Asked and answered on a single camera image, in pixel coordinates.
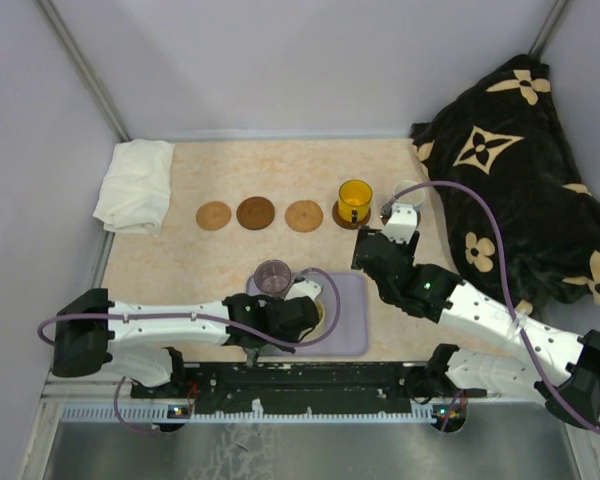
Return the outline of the cream yellow mug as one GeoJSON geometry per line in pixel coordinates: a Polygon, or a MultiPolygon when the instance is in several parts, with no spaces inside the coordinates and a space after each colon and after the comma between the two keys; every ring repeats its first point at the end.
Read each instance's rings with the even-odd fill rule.
{"type": "Polygon", "coordinates": [[[324,331],[326,310],[324,304],[320,300],[315,300],[314,304],[318,313],[318,323],[315,327],[315,331],[321,334],[324,331]]]}

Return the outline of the smoky purple glass mug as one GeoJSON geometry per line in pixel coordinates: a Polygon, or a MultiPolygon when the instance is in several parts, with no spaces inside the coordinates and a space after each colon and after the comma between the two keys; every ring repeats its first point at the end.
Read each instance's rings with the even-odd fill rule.
{"type": "Polygon", "coordinates": [[[283,298],[291,283],[291,269],[281,260],[267,260],[261,263],[254,273],[256,288],[268,296],[283,298]]]}

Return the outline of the white mug blue handle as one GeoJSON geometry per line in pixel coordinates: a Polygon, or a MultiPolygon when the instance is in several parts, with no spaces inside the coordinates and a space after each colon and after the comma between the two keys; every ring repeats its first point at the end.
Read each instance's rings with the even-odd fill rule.
{"type": "Polygon", "coordinates": [[[392,192],[392,197],[396,204],[411,205],[416,212],[419,212],[426,200],[426,191],[424,188],[412,190],[417,182],[412,180],[403,180],[397,183],[392,192]]]}

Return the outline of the woven rattan coaster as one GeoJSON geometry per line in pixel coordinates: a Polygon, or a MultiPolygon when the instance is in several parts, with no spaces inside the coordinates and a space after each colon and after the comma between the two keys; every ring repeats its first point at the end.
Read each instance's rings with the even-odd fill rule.
{"type": "Polygon", "coordinates": [[[197,225],[205,231],[216,231],[225,227],[231,219],[230,207],[221,201],[202,205],[196,212],[197,225]]]}
{"type": "Polygon", "coordinates": [[[309,233],[319,228],[324,215],[321,207],[312,200],[293,202],[285,212],[285,222],[293,231],[309,233]]]}

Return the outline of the amber yellow glass mug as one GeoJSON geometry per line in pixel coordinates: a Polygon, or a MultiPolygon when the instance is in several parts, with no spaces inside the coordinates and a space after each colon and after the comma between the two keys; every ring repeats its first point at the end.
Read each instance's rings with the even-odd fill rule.
{"type": "Polygon", "coordinates": [[[339,188],[337,211],[340,218],[352,225],[359,225],[370,215],[373,190],[362,180],[345,181],[339,188]]]}

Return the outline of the dark wooden coaster back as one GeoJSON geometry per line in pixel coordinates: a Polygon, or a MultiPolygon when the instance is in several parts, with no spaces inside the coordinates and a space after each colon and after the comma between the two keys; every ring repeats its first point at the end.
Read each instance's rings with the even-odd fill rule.
{"type": "Polygon", "coordinates": [[[380,219],[383,224],[386,224],[391,216],[391,208],[383,206],[380,211],[380,219]]]}

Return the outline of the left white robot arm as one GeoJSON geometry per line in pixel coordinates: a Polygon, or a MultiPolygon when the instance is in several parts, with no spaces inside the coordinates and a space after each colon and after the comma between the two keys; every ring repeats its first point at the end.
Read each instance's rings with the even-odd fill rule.
{"type": "Polygon", "coordinates": [[[176,345],[274,345],[292,352],[320,322],[321,291],[305,280],[283,298],[238,293],[206,304],[148,306],[113,301],[107,289],[91,289],[57,314],[52,373],[80,378],[105,371],[174,397],[188,384],[176,345]]]}

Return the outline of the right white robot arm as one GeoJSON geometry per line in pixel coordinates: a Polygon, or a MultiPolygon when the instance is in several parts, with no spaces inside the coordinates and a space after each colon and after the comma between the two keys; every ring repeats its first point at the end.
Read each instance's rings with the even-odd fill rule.
{"type": "Polygon", "coordinates": [[[428,387],[441,396],[483,390],[539,403],[554,417],[600,435],[600,332],[562,331],[507,307],[435,264],[414,262],[418,240],[397,243],[361,228],[352,266],[376,284],[380,299],[404,313],[476,336],[500,350],[482,354],[436,348],[428,387]]]}

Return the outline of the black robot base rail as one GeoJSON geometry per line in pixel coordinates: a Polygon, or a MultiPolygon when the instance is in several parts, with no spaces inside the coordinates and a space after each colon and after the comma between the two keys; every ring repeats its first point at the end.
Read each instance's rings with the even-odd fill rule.
{"type": "Polygon", "coordinates": [[[378,418],[408,415],[436,398],[453,398],[463,409],[467,391],[459,390],[436,363],[389,362],[245,363],[203,362],[177,365],[160,386],[133,381],[137,400],[174,400],[173,420],[260,416],[290,420],[378,418]]]}

